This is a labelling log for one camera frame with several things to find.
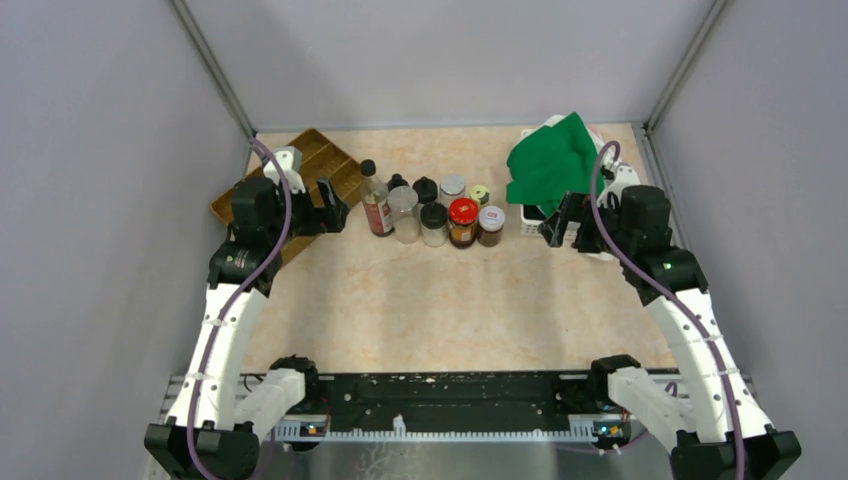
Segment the red lid sauce jar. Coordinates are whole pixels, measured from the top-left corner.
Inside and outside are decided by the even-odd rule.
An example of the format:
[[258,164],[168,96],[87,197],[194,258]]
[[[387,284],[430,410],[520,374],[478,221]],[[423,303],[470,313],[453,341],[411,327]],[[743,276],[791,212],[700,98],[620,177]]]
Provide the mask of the red lid sauce jar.
[[477,236],[478,204],[470,198],[457,198],[448,207],[449,241],[458,248],[473,245]]

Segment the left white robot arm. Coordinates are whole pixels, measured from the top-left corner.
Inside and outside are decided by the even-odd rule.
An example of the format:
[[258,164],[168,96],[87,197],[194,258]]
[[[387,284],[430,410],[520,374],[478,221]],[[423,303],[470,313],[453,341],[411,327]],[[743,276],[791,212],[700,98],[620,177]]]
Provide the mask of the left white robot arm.
[[322,203],[264,176],[238,182],[227,237],[209,261],[201,330],[176,400],[147,427],[144,446],[174,479],[254,479],[260,445],[290,411],[326,405],[316,365],[291,355],[272,364],[239,399],[249,339],[292,239],[339,233],[349,206],[331,180],[317,181]]

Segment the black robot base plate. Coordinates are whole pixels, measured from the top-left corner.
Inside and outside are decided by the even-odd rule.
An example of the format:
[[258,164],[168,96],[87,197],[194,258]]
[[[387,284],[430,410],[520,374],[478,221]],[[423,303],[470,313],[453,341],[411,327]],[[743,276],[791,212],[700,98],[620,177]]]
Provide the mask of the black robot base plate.
[[292,440],[628,442],[635,419],[584,371],[324,374],[282,419]]

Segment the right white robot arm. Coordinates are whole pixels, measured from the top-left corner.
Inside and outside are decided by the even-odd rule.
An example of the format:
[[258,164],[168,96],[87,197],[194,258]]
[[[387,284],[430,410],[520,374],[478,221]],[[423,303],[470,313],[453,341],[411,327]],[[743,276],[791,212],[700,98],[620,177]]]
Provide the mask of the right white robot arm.
[[669,454],[676,479],[778,479],[801,456],[796,434],[780,431],[754,398],[716,320],[708,282],[688,250],[673,245],[671,205],[653,186],[566,194],[539,227],[556,245],[576,225],[575,250],[610,254],[659,326],[688,399],[659,386],[628,355],[595,360],[586,385],[600,412],[636,415]]

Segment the tall glass sauce bottle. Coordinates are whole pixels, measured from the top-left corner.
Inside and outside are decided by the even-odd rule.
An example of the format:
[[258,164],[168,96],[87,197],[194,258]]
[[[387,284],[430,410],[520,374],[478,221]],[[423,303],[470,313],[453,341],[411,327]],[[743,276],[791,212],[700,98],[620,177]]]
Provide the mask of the tall glass sauce bottle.
[[376,164],[372,159],[363,160],[360,171],[363,176],[360,196],[369,228],[377,237],[389,236],[394,229],[388,205],[389,189],[377,175]]

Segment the white plastic basket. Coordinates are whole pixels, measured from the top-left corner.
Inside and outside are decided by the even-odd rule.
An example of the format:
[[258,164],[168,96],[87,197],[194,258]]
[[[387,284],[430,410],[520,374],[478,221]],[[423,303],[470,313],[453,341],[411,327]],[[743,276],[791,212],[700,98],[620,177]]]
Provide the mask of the white plastic basket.
[[539,206],[522,204],[520,206],[521,235],[528,237],[550,237],[548,217]]

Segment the silver lid jar blue label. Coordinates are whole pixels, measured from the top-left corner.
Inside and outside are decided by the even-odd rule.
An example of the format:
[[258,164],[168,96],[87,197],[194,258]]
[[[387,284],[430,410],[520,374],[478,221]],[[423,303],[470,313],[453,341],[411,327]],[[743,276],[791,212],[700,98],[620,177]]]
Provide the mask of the silver lid jar blue label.
[[439,183],[439,201],[446,208],[459,198],[466,197],[466,180],[463,175],[451,173],[445,175]]

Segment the woven bamboo divided tray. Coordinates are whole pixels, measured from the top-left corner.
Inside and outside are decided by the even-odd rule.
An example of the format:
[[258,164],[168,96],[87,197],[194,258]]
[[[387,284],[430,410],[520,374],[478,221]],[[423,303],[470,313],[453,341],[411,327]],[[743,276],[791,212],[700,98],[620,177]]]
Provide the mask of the woven bamboo divided tray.
[[274,151],[276,161],[250,171],[245,181],[277,183],[282,169],[290,187],[292,220],[281,257],[290,260],[324,233],[339,233],[350,209],[361,202],[360,164],[316,129]]

